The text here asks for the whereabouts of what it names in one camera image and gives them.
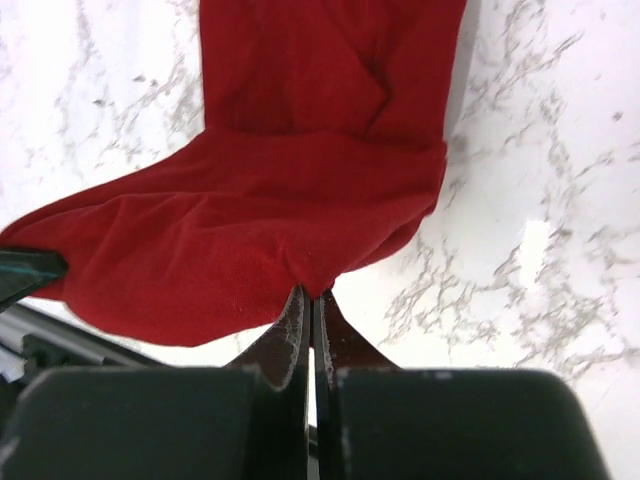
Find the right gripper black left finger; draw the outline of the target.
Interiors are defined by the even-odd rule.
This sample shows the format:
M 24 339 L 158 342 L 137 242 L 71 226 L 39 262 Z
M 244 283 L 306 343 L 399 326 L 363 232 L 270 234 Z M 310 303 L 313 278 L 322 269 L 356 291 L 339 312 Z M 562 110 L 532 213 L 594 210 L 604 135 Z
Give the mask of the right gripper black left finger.
M 308 297 L 223 367 L 59 367 L 19 396 L 5 479 L 303 479 Z

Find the red t shirt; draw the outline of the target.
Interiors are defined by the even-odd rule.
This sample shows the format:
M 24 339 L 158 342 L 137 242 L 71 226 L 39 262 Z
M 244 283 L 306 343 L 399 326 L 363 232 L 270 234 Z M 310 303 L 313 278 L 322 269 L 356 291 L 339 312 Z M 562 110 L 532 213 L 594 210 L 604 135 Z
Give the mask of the red t shirt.
M 406 245 L 436 207 L 461 1 L 204 1 L 205 127 L 42 207 L 5 247 L 60 253 L 39 296 L 110 334 L 198 346 L 274 322 L 296 286 Z

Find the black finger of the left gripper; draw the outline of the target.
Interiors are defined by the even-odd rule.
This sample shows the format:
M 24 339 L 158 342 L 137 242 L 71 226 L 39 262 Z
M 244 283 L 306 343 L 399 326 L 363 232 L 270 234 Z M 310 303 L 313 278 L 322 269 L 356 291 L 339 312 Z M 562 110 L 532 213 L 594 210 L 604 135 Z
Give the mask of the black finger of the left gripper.
M 1 305 L 19 300 L 63 277 L 68 264 L 55 251 L 28 248 L 1 250 Z

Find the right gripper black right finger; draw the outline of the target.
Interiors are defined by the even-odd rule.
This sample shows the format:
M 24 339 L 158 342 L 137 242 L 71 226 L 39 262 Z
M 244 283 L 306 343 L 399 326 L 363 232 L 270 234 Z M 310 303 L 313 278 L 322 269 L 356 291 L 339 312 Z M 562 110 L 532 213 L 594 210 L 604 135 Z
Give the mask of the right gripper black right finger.
M 403 369 L 313 304 L 317 458 L 323 479 L 606 479 L 573 391 L 508 368 Z

